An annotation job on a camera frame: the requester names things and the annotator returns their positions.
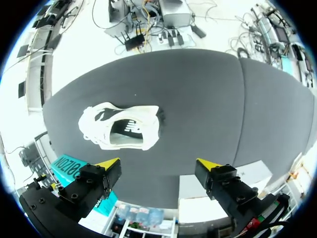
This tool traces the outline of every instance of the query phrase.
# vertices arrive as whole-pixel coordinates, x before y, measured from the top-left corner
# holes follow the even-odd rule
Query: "teal box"
[[[79,175],[79,169],[86,164],[87,162],[77,160],[68,155],[62,155],[51,164],[51,168],[61,185],[66,187],[75,180],[75,177]],[[117,196],[112,191],[108,199],[96,204],[94,210],[105,216],[109,216],[117,200]]]

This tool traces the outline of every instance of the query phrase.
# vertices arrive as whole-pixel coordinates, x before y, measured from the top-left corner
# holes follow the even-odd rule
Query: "shoe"
[[[85,109],[78,126],[85,140],[103,150],[148,150],[159,140],[161,115],[158,106],[121,109],[106,102]]]

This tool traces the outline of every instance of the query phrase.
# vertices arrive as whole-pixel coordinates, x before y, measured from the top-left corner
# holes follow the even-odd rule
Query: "shoe logo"
[[[124,131],[137,133],[137,134],[142,133],[140,127],[137,125],[137,123],[134,120],[129,120],[128,125],[126,126]]]

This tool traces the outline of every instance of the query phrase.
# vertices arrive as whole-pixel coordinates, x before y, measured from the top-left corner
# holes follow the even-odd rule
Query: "gray table surface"
[[[159,141],[148,151],[105,151],[84,140],[78,120],[84,109],[102,102],[160,106],[166,119]],[[114,187],[119,200],[177,208],[179,176],[194,173],[196,158],[233,166],[263,160],[273,179],[286,173],[309,147],[314,97],[269,65],[182,49],[96,68],[51,97],[43,113],[57,155],[92,164],[121,159]]]

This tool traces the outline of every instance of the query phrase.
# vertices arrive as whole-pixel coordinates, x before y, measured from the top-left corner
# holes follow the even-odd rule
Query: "water bottle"
[[[127,220],[130,220],[131,222],[135,222],[138,212],[139,212],[139,208],[130,207],[130,210],[128,211],[128,214],[127,214]]]
[[[153,208],[150,210],[149,223],[152,226],[159,225],[163,222],[164,211],[162,209]]]
[[[127,214],[130,210],[130,206],[127,204],[120,204],[118,211],[117,211],[117,215],[120,219],[125,220],[127,217]]]
[[[149,219],[150,209],[147,207],[140,207],[136,217],[136,222],[141,223],[143,226],[147,225]]]

